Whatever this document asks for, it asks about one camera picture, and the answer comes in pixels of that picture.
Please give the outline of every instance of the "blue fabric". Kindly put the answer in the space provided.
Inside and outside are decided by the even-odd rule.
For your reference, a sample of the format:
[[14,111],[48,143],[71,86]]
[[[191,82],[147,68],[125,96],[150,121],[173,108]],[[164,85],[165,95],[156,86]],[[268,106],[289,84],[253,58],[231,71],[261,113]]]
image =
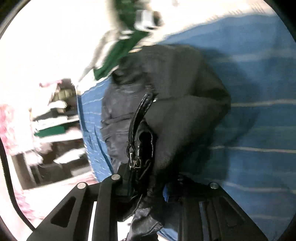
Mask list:
[[[211,158],[183,172],[216,181],[277,240],[296,212],[296,43],[277,16],[229,17],[175,34],[163,44],[199,48],[232,97],[216,128]],[[81,97],[81,125],[98,180],[110,175],[100,137],[101,98],[108,81]],[[171,228],[162,234],[176,240]]]

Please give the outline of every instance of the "silver screw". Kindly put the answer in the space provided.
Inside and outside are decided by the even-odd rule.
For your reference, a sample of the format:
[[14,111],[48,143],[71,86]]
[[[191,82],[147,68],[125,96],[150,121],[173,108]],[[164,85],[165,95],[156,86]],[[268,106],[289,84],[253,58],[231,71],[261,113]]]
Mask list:
[[112,180],[118,180],[118,179],[120,179],[120,175],[119,174],[114,174],[114,175],[112,175]]
[[78,189],[83,189],[86,187],[86,184],[85,183],[78,183],[77,187],[78,187]]
[[219,188],[219,184],[218,183],[210,183],[210,188],[212,188],[212,189],[218,189]]

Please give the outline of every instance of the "black jacket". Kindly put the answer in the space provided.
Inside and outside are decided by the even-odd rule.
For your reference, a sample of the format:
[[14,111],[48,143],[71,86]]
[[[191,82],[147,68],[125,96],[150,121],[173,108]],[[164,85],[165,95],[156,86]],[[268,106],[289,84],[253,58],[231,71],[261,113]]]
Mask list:
[[198,145],[230,108],[229,94],[197,49],[154,45],[128,54],[112,73],[102,105],[101,133],[115,172],[128,162],[128,129],[147,83],[158,94],[145,115],[158,137],[154,173],[167,172],[182,161],[178,156],[190,144]]

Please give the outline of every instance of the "triangular cutout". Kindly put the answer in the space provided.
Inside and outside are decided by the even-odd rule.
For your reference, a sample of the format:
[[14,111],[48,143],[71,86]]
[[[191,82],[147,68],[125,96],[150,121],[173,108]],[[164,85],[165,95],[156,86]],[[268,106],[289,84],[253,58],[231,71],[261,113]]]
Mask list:
[[66,228],[68,226],[71,213],[75,204],[76,198],[71,197],[64,206],[54,215],[51,219],[51,223],[62,228]]

